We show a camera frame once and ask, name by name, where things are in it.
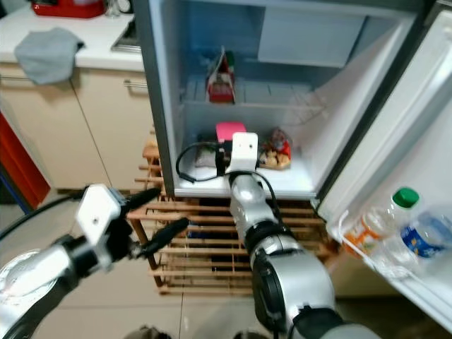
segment blue bottle label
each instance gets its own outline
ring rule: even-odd
[[[426,243],[419,233],[417,233],[417,230],[409,226],[404,227],[400,235],[405,245],[415,254],[423,258],[431,258],[446,248],[444,246],[434,246]]]

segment cabinet handle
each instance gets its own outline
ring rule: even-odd
[[[124,80],[123,84],[129,88],[148,88],[147,83],[134,83],[130,80]]]
[[[12,80],[12,81],[31,81],[29,78],[25,76],[0,76],[1,80]]]

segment plastic bottle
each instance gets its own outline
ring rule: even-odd
[[[421,273],[426,263],[447,249],[452,249],[452,206],[434,206],[403,227],[400,234],[383,240],[371,258],[378,269],[397,276],[397,266]]]
[[[345,238],[369,253],[376,241],[389,237],[406,226],[410,221],[410,210],[419,201],[419,195],[411,188],[403,187],[396,191],[390,201],[366,210],[351,230],[345,233]],[[350,253],[354,250],[345,247]]]

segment black cord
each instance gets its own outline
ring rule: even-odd
[[[83,196],[84,190],[82,192],[77,192],[75,194],[71,194],[69,196],[63,196],[61,198],[58,198],[57,200],[54,200],[46,205],[43,205],[39,207],[38,209],[24,215],[19,220],[15,221],[13,224],[9,225],[5,230],[0,232],[0,241],[3,240],[8,234],[13,232],[15,229],[17,229],[19,226],[21,226],[23,223],[27,222],[29,219],[35,217],[36,215],[48,210],[49,208],[52,208],[54,206],[57,206],[61,203],[64,203],[68,200],[80,200]]]
[[[179,157],[177,157],[177,160],[176,160],[176,173],[177,173],[177,175],[179,175],[180,178],[182,178],[184,180],[187,180],[188,182],[191,182],[192,184],[194,184],[195,182],[208,182],[209,180],[218,178],[220,176],[218,174],[216,174],[215,176],[212,176],[212,177],[207,177],[207,178],[201,178],[201,179],[194,178],[194,177],[192,177],[191,175],[189,175],[187,173],[181,172],[180,169],[179,169],[179,164],[181,162],[181,159],[185,155],[185,153],[187,153],[192,148],[200,147],[200,146],[210,146],[210,147],[213,147],[213,148],[217,148],[220,145],[222,145],[222,144],[221,143],[217,143],[217,142],[201,141],[199,143],[192,143],[191,145],[187,146],[179,154]],[[283,223],[283,218],[281,217],[280,208],[278,207],[278,202],[276,201],[275,192],[274,192],[273,187],[271,186],[270,182],[267,180],[267,178],[265,178],[261,173],[258,173],[257,171],[249,171],[249,170],[231,171],[231,172],[224,173],[224,176],[231,175],[231,174],[238,174],[238,175],[251,174],[251,175],[257,175],[258,177],[262,178],[262,180],[264,180],[264,182],[266,183],[266,185],[268,187],[268,190],[270,191],[273,208],[275,209],[275,216],[278,219],[279,223],[281,223],[281,224]]]
[[[212,141],[201,141],[199,143],[192,143],[191,145],[186,147],[181,152],[181,154],[179,154],[179,157],[177,157],[177,160],[176,160],[176,173],[177,173],[177,175],[179,175],[182,179],[187,180],[188,182],[191,182],[192,184],[194,182],[208,182],[209,180],[217,178],[218,175],[215,175],[215,176],[209,177],[209,178],[202,178],[202,179],[193,178],[191,175],[188,175],[187,173],[183,173],[183,172],[180,171],[179,163],[181,162],[181,159],[185,155],[185,153],[187,153],[192,148],[201,147],[201,146],[210,146],[210,147],[213,147],[213,148],[217,148],[219,145],[220,145],[219,143],[212,142]]]
[[[295,324],[292,323],[292,325],[289,328],[289,332],[287,332],[287,339],[292,339],[292,337],[294,336],[294,327]]]

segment kitchen counter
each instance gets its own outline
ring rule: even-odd
[[[30,31],[61,27],[70,30],[85,43],[76,54],[77,67],[143,71],[141,53],[110,50],[132,18],[131,14],[91,19],[37,16],[26,6],[0,20],[0,62],[17,62],[14,49]]]

